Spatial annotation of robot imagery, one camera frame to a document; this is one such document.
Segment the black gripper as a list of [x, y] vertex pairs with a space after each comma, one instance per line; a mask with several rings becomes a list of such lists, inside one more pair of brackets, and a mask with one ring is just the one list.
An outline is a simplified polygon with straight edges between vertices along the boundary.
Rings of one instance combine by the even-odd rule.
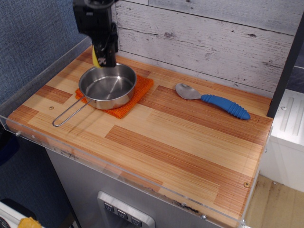
[[113, 0], [72, 1], [78, 31], [91, 38], [101, 67], [116, 66], [118, 34], [112, 21], [113, 4]]

